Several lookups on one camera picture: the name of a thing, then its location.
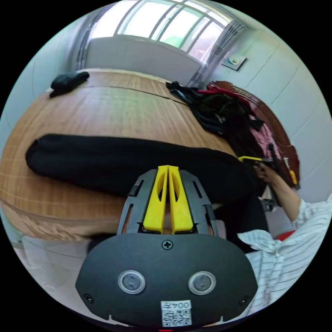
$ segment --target wooden headboard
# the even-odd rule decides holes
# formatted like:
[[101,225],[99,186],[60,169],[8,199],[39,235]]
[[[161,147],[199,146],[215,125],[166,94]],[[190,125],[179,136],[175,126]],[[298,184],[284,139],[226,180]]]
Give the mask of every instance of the wooden headboard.
[[[288,164],[291,170],[294,171],[297,182],[300,182],[300,162],[297,156],[296,149],[293,145],[291,145],[291,142],[282,126],[278,118],[274,115],[274,113],[271,111],[271,109],[260,99],[258,99],[256,96],[252,95],[250,92],[241,89],[237,86],[234,86],[231,82],[226,81],[216,81],[212,82],[217,87],[223,88],[228,91],[232,91],[241,97],[248,100],[252,111],[260,118],[262,119],[268,128],[270,129],[273,138],[278,145],[280,152],[282,154],[283,158],[288,158]],[[286,166],[285,160],[282,160],[280,163],[280,167],[287,176],[287,180],[289,182],[289,185],[292,187],[299,189],[299,185],[295,186],[293,185],[291,175],[288,171],[288,168]]]

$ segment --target window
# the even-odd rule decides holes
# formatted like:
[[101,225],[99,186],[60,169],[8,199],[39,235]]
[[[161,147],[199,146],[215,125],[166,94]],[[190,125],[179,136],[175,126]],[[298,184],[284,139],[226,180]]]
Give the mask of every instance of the window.
[[196,0],[122,0],[102,16],[91,38],[146,38],[205,63],[230,21]]

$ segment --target black device housing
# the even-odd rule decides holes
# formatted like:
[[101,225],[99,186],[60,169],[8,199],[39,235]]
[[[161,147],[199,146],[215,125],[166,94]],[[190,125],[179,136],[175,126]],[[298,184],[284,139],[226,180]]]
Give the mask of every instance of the black device housing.
[[[239,316],[257,292],[258,285],[246,255],[218,235],[211,204],[199,180],[180,171],[194,224],[189,234],[155,234],[142,229],[146,207],[157,170],[139,177],[125,203],[118,233],[97,244],[88,253],[76,281],[76,290],[87,308],[105,320],[130,326],[165,329],[161,301],[191,301],[191,325],[170,327],[192,330]],[[122,233],[129,217],[127,232]],[[170,241],[166,250],[162,243]],[[124,271],[144,276],[146,286],[139,294],[128,294],[118,285]],[[208,294],[193,294],[190,277],[200,271],[212,273],[215,288]]]

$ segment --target person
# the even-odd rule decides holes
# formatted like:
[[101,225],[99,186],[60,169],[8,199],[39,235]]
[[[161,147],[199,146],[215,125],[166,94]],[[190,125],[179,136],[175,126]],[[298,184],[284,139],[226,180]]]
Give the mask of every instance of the person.
[[235,321],[278,300],[299,279],[316,255],[332,217],[332,194],[326,202],[306,203],[271,168],[255,167],[257,176],[271,184],[281,207],[296,229],[285,240],[275,240],[265,230],[238,234],[254,251],[247,253],[258,290],[245,311]]

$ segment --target label sticker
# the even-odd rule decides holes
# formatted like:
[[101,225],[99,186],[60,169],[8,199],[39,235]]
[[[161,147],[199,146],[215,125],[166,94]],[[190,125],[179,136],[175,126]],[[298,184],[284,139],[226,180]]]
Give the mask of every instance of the label sticker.
[[161,301],[163,327],[192,325],[191,301]]

